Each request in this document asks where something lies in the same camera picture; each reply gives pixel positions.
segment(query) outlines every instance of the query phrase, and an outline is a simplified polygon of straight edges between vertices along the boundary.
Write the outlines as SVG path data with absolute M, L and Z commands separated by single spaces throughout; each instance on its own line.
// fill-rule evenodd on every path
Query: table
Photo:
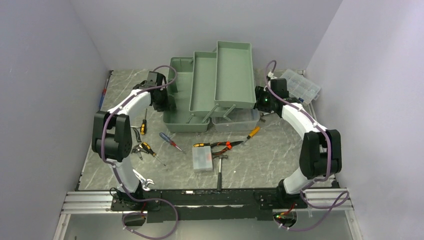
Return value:
M 136 84 L 147 78 L 149 70 L 115 70 L 110 78 L 102 110 L 116 106 L 128 96 Z M 166 68 L 159 72 L 168 75 Z M 262 84 L 263 72 L 254 71 L 256 84 Z M 305 109 L 314 116 L 312 105 Z M 153 189 L 214 189 L 217 187 L 218 161 L 214 161 L 214 171 L 196 173 L 193 171 L 192 146 L 195 143 L 214 143 L 222 141 L 239 141 L 245 139 L 249 131 L 217 132 L 212 123 L 207 132 L 171 133 L 162 121 L 163 114 L 153 107 L 147 111 L 148 132 L 141 136 L 166 164 L 163 166 L 151 155 L 144 154 L 140 160 L 131 154 L 133 167 L 145 178 L 152 179 Z M 144 112 L 132 122 L 140 126 Z M 281 179 L 289 177 L 299 167 L 302 139 L 294 128 L 278 117 L 270 114 L 263 117 L 266 122 L 258 122 L 260 131 L 243 146 L 228 151 L 228 159 L 222 162 L 223 188 L 270 188 L 276 187 Z M 164 132 L 178 144 L 186 154 L 170 146 L 159 137 Z M 136 144 L 133 133 L 133 146 Z M 331 187 L 333 177 L 316 187 Z M 104 164 L 97 153 L 91 149 L 80 178 L 79 190 L 108 190 L 117 186 L 117 181 L 109 166 Z

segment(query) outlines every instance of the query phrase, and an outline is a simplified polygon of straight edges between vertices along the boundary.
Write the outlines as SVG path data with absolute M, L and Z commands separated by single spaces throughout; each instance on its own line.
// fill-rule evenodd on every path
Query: plastic container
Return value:
M 313 99 L 318 98 L 321 87 L 306 77 L 287 69 L 280 78 L 287 80 L 288 92 L 305 104 L 310 104 Z
M 191 87 L 189 111 L 194 116 L 223 117 L 229 114 L 228 108 L 219 107 L 215 104 L 215 85 L 217 79 L 217 53 L 195 51 L 194 70 Z
M 228 121 L 223 117 L 212 117 L 212 123 L 217 132 L 238 132 L 250 131 L 256 127 L 259 121 L 259 111 L 256 109 L 234 109 L 228 117 Z
M 178 79 L 167 88 L 171 109 L 163 112 L 163 122 L 170 132 L 206 132 L 210 120 L 203 122 L 203 117 L 191 117 L 189 112 L 193 80 L 192 57 L 173 57 L 169 65 L 178 72 Z M 173 78 L 174 72 L 170 70 L 168 80 Z
M 208 172 L 214 170 L 210 146 L 193 147 L 193 170 Z
M 252 45 L 218 41 L 216 49 L 215 103 L 223 108 L 252 109 L 256 103 Z

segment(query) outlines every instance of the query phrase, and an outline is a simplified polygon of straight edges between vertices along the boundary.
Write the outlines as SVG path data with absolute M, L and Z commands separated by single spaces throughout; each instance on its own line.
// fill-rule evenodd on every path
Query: blue handle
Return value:
M 163 133 L 163 132 L 160 132 L 159 133 L 159 136 L 161 137 L 161 138 L 163 138 L 163 140 L 165 140 L 167 143 L 171 143 L 172 142 L 172 140 L 171 140 L 171 138 L 169 137 L 169 136 L 167 136 L 167 135 L 165 135 L 165 133 Z

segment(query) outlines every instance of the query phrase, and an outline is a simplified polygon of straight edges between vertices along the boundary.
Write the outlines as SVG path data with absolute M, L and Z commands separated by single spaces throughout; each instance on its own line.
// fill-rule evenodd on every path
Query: gray wall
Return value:
M 306 70 L 364 239 L 424 239 L 424 2 L 344 0 Z
M 0 4 L 0 238 L 53 237 L 107 77 L 69 0 Z
M 71 0 L 110 69 L 252 43 L 253 64 L 305 69 L 342 0 Z

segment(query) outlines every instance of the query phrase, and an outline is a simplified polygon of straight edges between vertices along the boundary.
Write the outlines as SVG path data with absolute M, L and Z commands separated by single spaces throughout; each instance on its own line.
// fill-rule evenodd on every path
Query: gray marble tabletop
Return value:
M 103 102 L 102 110 L 116 106 L 128 94 L 134 85 L 145 80 L 149 70 L 115 70 Z M 166 76 L 167 69 L 161 69 Z M 262 73 L 255 71 L 257 84 L 262 83 Z M 305 107 L 313 113 L 311 105 Z M 151 155 L 143 154 L 143 160 L 137 154 L 130 154 L 133 167 L 145 178 L 152 179 L 153 189 L 213 189 L 217 187 L 218 161 L 213 161 L 213 171 L 194 172 L 192 146 L 195 143 L 214 143 L 221 141 L 239 141 L 246 138 L 250 131 L 217 132 L 211 123 L 206 132 L 169 132 L 162 121 L 163 114 L 147 110 L 147 134 L 141 136 L 166 164 L 163 166 Z M 144 113 L 132 122 L 140 126 Z M 226 154 L 228 159 L 222 162 L 223 188 L 270 188 L 276 187 L 281 179 L 290 176 L 299 167 L 302 139 L 295 129 L 276 114 L 263 117 L 259 121 L 260 131 L 242 146 L 236 146 Z M 164 142 L 159 136 L 164 132 L 186 154 Z M 133 146 L 136 139 L 133 134 Z M 117 186 L 117 181 L 109 166 L 102 162 L 99 155 L 89 150 L 82 176 L 80 190 L 108 190 Z M 330 180 L 320 183 L 318 187 L 330 187 Z

